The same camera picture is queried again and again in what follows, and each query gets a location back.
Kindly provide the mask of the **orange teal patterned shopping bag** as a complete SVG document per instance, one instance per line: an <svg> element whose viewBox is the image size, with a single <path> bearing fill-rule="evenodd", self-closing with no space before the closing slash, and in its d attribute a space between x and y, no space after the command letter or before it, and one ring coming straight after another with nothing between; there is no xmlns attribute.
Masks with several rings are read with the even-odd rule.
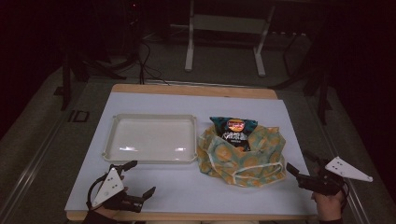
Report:
<svg viewBox="0 0 396 224"><path fill-rule="evenodd" d="M250 151L244 151L222 139L215 126L198 138L197 160L200 171L227 184L259 188L286 178L282 151L286 140L278 127L259 125L247 139Z"/></svg>

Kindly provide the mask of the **white metal stand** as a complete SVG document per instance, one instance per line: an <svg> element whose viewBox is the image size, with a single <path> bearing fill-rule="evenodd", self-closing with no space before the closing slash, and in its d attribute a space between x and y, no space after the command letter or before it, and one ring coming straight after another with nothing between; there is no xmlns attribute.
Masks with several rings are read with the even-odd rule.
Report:
<svg viewBox="0 0 396 224"><path fill-rule="evenodd" d="M190 72L193 67L194 56L194 31L220 31L231 33L255 34L261 37L260 42L253 48L253 55L259 77L265 77L266 71L262 59L262 49L265 39L269 33L272 18L275 14L276 6L271 5L265 19L237 18L214 16L206 14L196 14L194 12L194 0L190 0L189 13L189 43L187 47L186 61L184 69Z"/></svg>

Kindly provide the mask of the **person's left hand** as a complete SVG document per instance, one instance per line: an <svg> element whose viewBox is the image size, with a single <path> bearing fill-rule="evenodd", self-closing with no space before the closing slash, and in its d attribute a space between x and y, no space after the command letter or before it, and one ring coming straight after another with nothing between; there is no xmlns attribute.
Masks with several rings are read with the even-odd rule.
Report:
<svg viewBox="0 0 396 224"><path fill-rule="evenodd" d="M111 218L111 219L113 219L120 212L119 210L106 209L103 206L94 208L93 211L97 214L100 214L104 217Z"/></svg>

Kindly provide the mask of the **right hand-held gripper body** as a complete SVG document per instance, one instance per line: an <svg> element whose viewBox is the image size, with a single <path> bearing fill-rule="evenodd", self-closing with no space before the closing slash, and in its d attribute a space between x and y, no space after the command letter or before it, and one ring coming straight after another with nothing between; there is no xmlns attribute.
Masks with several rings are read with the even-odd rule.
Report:
<svg viewBox="0 0 396 224"><path fill-rule="evenodd" d="M360 181L372 182L374 179L355 168L340 157L334 159L320 159L319 172L316 176L299 175L296 179L298 186L323 195L335 195L343 189L345 178L357 179Z"/></svg>

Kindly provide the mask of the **white plastic tray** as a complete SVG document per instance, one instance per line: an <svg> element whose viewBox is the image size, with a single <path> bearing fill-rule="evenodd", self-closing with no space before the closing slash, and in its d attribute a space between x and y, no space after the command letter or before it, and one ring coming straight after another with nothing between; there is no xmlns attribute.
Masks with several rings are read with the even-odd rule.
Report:
<svg viewBox="0 0 396 224"><path fill-rule="evenodd" d="M114 163L191 163L196 159L196 118L118 114L102 156Z"/></svg>

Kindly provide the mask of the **black chips bag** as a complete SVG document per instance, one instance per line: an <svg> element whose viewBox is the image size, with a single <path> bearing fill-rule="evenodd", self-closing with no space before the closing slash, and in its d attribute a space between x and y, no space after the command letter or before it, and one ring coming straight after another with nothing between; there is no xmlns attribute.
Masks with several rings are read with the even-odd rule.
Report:
<svg viewBox="0 0 396 224"><path fill-rule="evenodd" d="M257 128L257 120L225 117L211 117L210 120L219 137L242 151L250 151L248 137Z"/></svg>

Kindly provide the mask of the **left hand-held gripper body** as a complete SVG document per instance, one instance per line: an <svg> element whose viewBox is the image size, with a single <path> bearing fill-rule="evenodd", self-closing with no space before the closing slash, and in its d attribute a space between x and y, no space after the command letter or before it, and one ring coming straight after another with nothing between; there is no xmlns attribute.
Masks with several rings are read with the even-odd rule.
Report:
<svg viewBox="0 0 396 224"><path fill-rule="evenodd" d="M92 201L92 209L104 207L109 210L141 212L144 200L126 193L120 173L120 169L111 168L100 179L102 185Z"/></svg>

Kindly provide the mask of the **dark metal stand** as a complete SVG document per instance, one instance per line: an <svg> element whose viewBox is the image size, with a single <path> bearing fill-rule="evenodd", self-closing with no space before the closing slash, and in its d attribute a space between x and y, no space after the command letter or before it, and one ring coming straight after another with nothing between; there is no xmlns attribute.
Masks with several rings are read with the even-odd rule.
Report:
<svg viewBox="0 0 396 224"><path fill-rule="evenodd" d="M88 65L106 77L124 79L124 77L113 73L109 68L101 65L87 54L74 49L66 49L62 61L62 85L54 93L63 97L62 110L66 110L71 102L71 74L75 75L77 81L88 81L90 78L87 71Z"/></svg>
<svg viewBox="0 0 396 224"><path fill-rule="evenodd" d="M332 40L322 32L319 32L312 41L312 45L304 56L301 65L291 73L291 78L270 86L270 89L285 89L291 84L306 78L307 81L303 87L303 93L305 96L313 96L319 91L318 118L323 125L326 125L326 110L331 108L327 100L331 69Z"/></svg>

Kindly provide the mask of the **person's right hand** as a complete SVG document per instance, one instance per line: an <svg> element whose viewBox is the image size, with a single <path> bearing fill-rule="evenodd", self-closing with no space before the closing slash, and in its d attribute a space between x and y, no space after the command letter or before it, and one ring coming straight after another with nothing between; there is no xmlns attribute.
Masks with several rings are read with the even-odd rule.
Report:
<svg viewBox="0 0 396 224"><path fill-rule="evenodd" d="M313 192L311 199L314 200L317 205L318 221L342 218L342 202L344 201L344 194L342 191L329 196Z"/></svg>

